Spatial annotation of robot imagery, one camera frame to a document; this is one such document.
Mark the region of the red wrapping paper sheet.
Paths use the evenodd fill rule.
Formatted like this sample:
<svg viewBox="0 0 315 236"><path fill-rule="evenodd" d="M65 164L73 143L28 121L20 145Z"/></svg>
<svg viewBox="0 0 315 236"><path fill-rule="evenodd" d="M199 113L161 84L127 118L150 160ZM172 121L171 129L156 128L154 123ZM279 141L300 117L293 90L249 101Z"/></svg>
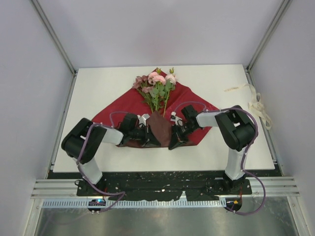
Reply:
<svg viewBox="0 0 315 236"><path fill-rule="evenodd" d="M180 84L175 74L153 71L136 77L132 88L100 111L92 121L119 128L128 113L149 114L148 124L161 147L165 148L171 140L175 117L186 121L182 109L189 105L198 112L217 109L189 87Z"/></svg>

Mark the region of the dusty pink flower stem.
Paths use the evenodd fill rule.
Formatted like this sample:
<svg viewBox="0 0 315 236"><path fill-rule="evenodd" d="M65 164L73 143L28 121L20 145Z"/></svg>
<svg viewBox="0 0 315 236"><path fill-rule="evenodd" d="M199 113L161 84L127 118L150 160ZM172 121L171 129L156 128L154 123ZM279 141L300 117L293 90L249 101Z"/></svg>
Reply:
<svg viewBox="0 0 315 236"><path fill-rule="evenodd" d="M153 92L155 86L152 79L146 75L137 76L132 88L137 90L142 95L144 98L144 103L150 107L150 110L153 113L156 110L156 95Z"/></svg>

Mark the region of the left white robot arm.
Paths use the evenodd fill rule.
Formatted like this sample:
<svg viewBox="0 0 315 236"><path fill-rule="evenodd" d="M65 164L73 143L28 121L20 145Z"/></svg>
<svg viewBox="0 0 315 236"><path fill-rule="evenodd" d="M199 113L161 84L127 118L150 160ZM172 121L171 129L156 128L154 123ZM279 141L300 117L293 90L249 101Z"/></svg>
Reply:
<svg viewBox="0 0 315 236"><path fill-rule="evenodd" d="M124 114L117 128L82 118L62 141L62 150L74 159L88 190L95 196L106 193L103 174L95 160L101 143L123 147L129 141L136 141L142 148L161 146L147 123L148 114Z"/></svg>

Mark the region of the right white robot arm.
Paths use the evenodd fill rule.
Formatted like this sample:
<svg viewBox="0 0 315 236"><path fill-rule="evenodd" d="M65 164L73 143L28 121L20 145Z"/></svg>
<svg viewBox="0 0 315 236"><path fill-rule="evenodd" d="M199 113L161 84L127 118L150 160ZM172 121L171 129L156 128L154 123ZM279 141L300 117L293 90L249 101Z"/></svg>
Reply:
<svg viewBox="0 0 315 236"><path fill-rule="evenodd" d="M176 117L171 129L169 150L189 142L188 135L198 129L218 127L225 144L228 146L228 161L222 179L206 181L205 190L209 195L238 194L245 184L245 162L250 146L258 136L257 122L240 106L198 112L192 105L181 110L185 120Z"/></svg>

